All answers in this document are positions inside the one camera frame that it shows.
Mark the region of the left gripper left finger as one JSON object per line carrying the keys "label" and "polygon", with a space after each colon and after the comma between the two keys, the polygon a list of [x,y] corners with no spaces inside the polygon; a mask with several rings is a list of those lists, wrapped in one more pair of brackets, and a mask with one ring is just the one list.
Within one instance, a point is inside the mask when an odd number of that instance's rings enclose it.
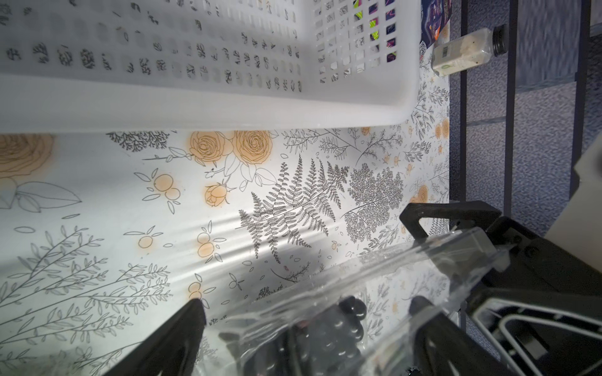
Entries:
{"label": "left gripper left finger", "polygon": [[117,363],[108,375],[191,375],[206,326],[202,301],[193,299]]}

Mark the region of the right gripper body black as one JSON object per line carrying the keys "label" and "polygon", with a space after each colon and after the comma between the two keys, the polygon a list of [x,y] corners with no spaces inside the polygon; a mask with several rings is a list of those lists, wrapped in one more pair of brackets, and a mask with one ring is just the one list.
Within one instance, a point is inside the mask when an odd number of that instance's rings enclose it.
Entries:
{"label": "right gripper body black", "polygon": [[520,223],[502,216],[487,235],[495,245],[510,246],[510,265],[490,271],[484,286],[601,296],[600,272]]}

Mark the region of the black grape bunch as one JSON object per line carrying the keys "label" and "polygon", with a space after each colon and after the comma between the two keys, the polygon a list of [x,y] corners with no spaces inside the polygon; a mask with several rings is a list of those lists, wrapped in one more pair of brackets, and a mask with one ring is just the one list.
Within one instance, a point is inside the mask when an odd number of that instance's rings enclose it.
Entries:
{"label": "black grape bunch", "polygon": [[294,324],[245,363],[244,375],[358,375],[367,306],[354,296]]}

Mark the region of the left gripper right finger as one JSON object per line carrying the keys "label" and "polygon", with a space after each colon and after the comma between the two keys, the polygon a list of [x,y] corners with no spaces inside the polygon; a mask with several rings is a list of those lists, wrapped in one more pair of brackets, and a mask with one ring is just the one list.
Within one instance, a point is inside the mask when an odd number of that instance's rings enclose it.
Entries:
{"label": "left gripper right finger", "polygon": [[427,298],[412,299],[412,350],[423,375],[511,375]]}

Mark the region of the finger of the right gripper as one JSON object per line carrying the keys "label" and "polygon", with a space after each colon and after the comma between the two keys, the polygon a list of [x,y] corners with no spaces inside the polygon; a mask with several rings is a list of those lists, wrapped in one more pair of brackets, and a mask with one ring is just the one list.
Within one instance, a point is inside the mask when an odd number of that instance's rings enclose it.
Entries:
{"label": "finger of the right gripper", "polygon": [[418,240],[429,237],[420,224],[421,219],[449,219],[456,230],[473,227],[487,230],[501,215],[500,210],[484,201],[410,203],[399,215],[399,219],[407,231]]}
{"label": "finger of the right gripper", "polygon": [[599,296],[493,288],[467,311],[516,375],[601,373]]}

